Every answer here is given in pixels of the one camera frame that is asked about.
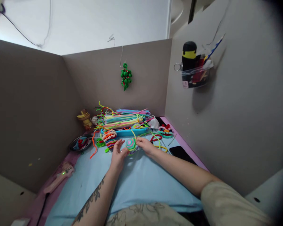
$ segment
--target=plastic tray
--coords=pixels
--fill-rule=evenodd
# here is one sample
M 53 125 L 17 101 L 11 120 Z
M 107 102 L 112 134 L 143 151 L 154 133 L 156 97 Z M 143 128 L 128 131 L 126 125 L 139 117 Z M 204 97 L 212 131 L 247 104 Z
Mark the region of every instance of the plastic tray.
M 148 128 L 142 129 L 132 129 L 136 136 L 144 134 L 147 132 Z M 116 134 L 118 137 L 132 137 L 134 136 L 131 130 L 116 130 Z

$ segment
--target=power cord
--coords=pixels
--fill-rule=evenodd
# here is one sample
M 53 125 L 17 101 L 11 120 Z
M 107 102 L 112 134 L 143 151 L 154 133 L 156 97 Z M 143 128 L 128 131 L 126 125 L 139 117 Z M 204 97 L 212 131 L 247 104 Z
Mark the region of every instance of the power cord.
M 46 35 L 46 37 L 45 37 L 45 39 L 44 39 L 44 41 L 43 41 L 43 44 L 34 44 L 34 43 L 31 42 L 27 37 L 25 37 L 24 34 L 22 34 L 21 31 L 15 26 L 15 24 L 6 16 L 6 14 L 5 14 L 5 9 L 4 9 L 2 12 L 0 11 L 0 13 L 1 13 L 2 15 L 4 15 L 5 18 L 8 19 L 8 21 L 10 21 L 10 23 L 17 29 L 17 31 L 18 31 L 27 41 L 29 41 L 30 43 L 32 43 L 34 46 L 38 46 L 38 47 L 40 47 L 40 48 L 42 48 L 42 47 L 44 46 L 45 41 L 46 41 L 46 39 L 48 38 L 48 35 L 49 35 L 49 33 L 50 33 L 50 29 L 51 29 L 51 0 L 50 0 L 50 22 L 49 22 L 49 26 L 48 26 L 47 35 Z
M 216 35 L 217 35 L 218 31 L 219 31 L 219 28 L 220 28 L 220 26 L 221 26 L 221 23 L 222 23 L 222 21 L 223 21 L 225 15 L 226 15 L 226 13 L 227 13 L 227 10 L 228 10 L 228 8 L 229 8 L 230 3 L 231 3 L 231 0 L 228 0 L 228 3 L 227 3 L 227 5 L 226 5 L 226 8 L 225 8 L 225 11 L 224 11 L 224 14 L 223 14 L 223 17 L 222 17 L 222 19 L 221 19 L 221 21 L 220 21 L 220 23 L 219 23 L 219 25 L 218 25 L 218 27 L 217 27 L 217 30 L 216 30 L 216 32 L 215 32 L 215 35 L 214 35 L 213 40 L 212 40 L 210 43 L 207 43 L 205 46 L 209 46 L 209 45 L 211 45 L 211 44 L 214 42 L 214 40 L 215 40 L 215 38 L 216 38 Z
M 1 13 L 2 15 L 4 15 L 4 16 L 8 19 L 8 21 L 11 22 L 11 24 L 13 24 L 13 22 L 12 22 L 4 13 L 2 13 L 2 12 L 0 12 L 0 13 Z M 27 37 L 25 37 L 25 36 L 21 33 L 20 30 L 18 30 L 18 28 L 15 26 L 15 24 L 13 24 L 13 26 L 17 29 L 17 31 L 19 31 L 19 33 L 20 33 L 27 41 L 29 41 L 30 43 L 32 43 L 30 40 L 27 39 Z
M 40 221 L 40 219 L 41 219 L 41 217 L 42 217 L 46 200 L 47 200 L 47 198 L 48 198 L 49 196 L 50 196 L 50 193 L 46 193 L 46 194 L 45 194 L 45 200 L 44 200 L 43 207 L 42 207 L 42 210 L 41 210 L 41 213 L 40 213 L 40 216 L 39 216 L 39 219 L 38 219 L 38 222 L 37 222 L 36 226 L 39 225 L 39 221 Z

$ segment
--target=shirt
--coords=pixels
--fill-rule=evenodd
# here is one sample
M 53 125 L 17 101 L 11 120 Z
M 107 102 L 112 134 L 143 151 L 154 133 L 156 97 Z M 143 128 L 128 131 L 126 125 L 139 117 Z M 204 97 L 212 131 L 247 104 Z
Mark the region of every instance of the shirt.
M 223 182 L 211 182 L 201 192 L 204 213 L 211 226 L 272 225 L 273 221 Z M 191 222 L 165 203 L 136 204 L 110 217 L 107 226 L 188 225 Z

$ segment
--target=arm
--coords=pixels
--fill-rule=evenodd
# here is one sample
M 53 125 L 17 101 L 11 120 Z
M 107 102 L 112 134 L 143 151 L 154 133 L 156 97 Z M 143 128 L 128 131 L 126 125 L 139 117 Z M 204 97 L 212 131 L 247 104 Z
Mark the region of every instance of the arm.
M 200 197 L 202 189 L 208 183 L 221 181 L 206 170 L 157 149 L 145 138 L 137 138 L 136 144 L 143 148 L 150 158 L 160 164 L 190 192 L 198 197 Z
M 109 170 L 86 201 L 72 225 L 104 225 L 117 180 L 124 166 L 124 158 L 128 155 L 127 148 L 120 151 L 124 142 L 118 140 L 115 143 Z

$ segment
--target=hanging ornament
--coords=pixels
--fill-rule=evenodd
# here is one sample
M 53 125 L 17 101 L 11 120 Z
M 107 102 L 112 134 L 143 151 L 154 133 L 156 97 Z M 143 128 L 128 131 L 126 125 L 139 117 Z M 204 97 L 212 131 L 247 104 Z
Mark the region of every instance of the hanging ornament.
M 123 64 L 124 69 L 121 70 L 122 86 L 124 87 L 124 91 L 129 87 L 129 83 L 132 82 L 132 73 L 130 70 L 127 70 L 128 65 L 126 63 Z

